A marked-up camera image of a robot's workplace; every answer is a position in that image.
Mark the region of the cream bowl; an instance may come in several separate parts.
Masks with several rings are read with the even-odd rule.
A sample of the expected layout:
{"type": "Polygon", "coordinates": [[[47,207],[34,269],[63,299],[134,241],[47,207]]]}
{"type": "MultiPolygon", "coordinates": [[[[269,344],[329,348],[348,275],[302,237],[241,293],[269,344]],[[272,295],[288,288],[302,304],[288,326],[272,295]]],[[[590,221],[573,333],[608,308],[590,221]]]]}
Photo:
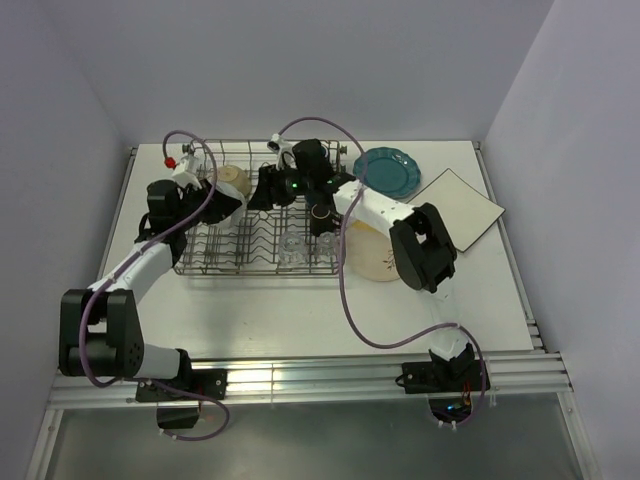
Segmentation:
{"type": "Polygon", "coordinates": [[[216,169],[216,188],[229,190],[233,187],[245,198],[250,196],[252,185],[249,175],[234,165],[223,165],[216,169]]]}

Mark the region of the clear glass mug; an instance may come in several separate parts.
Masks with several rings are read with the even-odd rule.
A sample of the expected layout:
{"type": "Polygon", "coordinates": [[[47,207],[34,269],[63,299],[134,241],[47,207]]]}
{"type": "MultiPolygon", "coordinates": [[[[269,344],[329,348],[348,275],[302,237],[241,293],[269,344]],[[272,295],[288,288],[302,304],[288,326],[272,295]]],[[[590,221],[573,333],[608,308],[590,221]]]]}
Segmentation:
{"type": "Polygon", "coordinates": [[[285,231],[279,240],[279,263],[283,266],[301,265],[307,261],[304,237],[294,231],[285,231]]]}

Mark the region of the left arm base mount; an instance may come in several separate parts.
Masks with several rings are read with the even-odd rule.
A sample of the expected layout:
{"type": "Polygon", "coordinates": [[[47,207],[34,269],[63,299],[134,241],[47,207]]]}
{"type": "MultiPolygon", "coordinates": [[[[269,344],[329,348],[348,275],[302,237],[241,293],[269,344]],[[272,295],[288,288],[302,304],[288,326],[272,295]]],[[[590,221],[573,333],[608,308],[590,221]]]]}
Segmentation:
{"type": "Polygon", "coordinates": [[[178,380],[139,382],[135,401],[156,406],[156,423],[162,430],[182,435],[207,420],[204,405],[225,399],[226,369],[195,370],[187,383],[178,380]]]}

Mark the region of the clear drinking glass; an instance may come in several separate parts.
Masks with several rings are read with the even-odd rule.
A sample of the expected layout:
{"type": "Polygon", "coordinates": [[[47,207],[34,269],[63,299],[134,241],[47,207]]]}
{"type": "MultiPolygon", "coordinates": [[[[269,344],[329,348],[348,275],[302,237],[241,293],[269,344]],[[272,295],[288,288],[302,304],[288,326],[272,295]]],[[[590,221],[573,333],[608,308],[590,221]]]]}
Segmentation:
{"type": "Polygon", "coordinates": [[[335,232],[323,232],[316,240],[316,257],[331,260],[339,253],[339,236],[335,232]]]}

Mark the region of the teal green mug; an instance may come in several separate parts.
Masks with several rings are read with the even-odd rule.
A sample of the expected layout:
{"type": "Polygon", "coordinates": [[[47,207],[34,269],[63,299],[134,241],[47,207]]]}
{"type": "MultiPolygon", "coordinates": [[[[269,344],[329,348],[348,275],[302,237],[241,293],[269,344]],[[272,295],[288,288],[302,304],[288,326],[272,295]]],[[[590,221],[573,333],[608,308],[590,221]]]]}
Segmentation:
{"type": "Polygon", "coordinates": [[[323,142],[319,143],[319,147],[318,147],[317,153],[321,155],[321,158],[324,161],[331,162],[330,148],[325,143],[323,143],[323,142]]]}

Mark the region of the white bowl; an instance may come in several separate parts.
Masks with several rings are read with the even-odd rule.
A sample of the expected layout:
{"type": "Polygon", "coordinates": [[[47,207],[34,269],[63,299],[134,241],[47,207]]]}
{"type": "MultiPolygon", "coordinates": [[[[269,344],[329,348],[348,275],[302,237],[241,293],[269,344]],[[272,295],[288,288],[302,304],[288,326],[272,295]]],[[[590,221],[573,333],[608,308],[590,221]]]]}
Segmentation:
{"type": "Polygon", "coordinates": [[[243,218],[246,210],[246,198],[232,184],[217,181],[212,205],[220,217],[217,227],[222,230],[229,230],[237,227],[243,218]]]}

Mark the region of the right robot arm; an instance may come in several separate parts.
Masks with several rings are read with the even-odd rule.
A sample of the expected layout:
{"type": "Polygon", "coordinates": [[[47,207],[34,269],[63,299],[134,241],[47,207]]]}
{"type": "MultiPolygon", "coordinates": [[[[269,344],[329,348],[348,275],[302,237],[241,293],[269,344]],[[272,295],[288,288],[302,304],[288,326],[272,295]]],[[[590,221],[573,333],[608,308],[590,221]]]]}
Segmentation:
{"type": "Polygon", "coordinates": [[[340,299],[352,331],[363,343],[380,350],[400,348],[432,333],[435,343],[429,355],[434,362],[434,381],[446,390],[457,388],[468,374],[462,360],[467,341],[459,325],[443,323],[396,343],[376,343],[356,326],[347,303],[344,278],[344,261],[349,253],[347,223],[359,220],[390,241],[392,260],[405,285],[435,294],[444,281],[453,277],[457,259],[438,209],[429,203],[417,207],[401,203],[367,187],[359,177],[339,171],[331,163],[328,149],[318,139],[292,144],[275,134],[267,147],[277,155],[277,162],[259,168],[258,185],[248,208],[268,211],[304,196],[311,208],[325,215],[328,221],[339,220],[340,299]]]}

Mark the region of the brown mug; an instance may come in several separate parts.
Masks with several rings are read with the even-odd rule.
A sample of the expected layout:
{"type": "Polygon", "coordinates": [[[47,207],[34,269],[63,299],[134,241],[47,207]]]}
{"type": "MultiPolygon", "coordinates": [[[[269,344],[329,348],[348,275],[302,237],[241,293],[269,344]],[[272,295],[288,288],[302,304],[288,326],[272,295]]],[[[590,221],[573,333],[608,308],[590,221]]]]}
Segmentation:
{"type": "Polygon", "coordinates": [[[334,233],[340,229],[341,217],[329,206],[316,203],[310,208],[310,233],[320,237],[324,233],[334,233]]]}

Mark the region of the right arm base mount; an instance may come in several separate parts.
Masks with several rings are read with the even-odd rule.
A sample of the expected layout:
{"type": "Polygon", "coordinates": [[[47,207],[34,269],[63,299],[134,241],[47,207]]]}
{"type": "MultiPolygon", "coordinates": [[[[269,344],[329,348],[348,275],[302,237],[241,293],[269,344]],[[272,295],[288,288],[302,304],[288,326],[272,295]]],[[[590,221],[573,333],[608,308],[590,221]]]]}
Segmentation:
{"type": "Polygon", "coordinates": [[[472,394],[490,387],[489,379],[482,374],[479,360],[474,360],[459,375],[452,374],[443,363],[406,362],[395,384],[407,395],[448,394],[448,397],[429,398],[432,415],[444,423],[452,424],[466,420],[473,413],[472,394]]]}

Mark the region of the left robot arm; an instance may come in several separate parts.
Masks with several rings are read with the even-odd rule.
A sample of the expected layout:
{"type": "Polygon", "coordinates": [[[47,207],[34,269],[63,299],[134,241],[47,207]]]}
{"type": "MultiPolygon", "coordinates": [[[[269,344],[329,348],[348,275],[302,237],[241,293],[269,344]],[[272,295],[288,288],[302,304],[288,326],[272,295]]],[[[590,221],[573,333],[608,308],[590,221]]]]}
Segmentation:
{"type": "Polygon", "coordinates": [[[195,375],[189,354],[145,342],[138,303],[181,259],[188,230],[199,224],[230,223],[245,205],[245,196],[225,182],[149,184],[148,210],[128,256],[101,280],[62,296],[60,372],[85,377],[101,388],[117,380],[157,380],[172,399],[190,395],[195,375]]]}

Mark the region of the cream yellow plate leaf motif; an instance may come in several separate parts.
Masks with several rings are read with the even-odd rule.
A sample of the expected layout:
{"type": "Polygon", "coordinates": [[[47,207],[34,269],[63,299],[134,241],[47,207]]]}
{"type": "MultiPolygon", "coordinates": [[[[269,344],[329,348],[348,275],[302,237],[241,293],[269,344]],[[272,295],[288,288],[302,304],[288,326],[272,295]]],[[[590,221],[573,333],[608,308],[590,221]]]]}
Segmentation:
{"type": "Polygon", "coordinates": [[[359,276],[375,282],[400,278],[391,241],[368,224],[355,221],[346,230],[346,264],[359,276]]]}

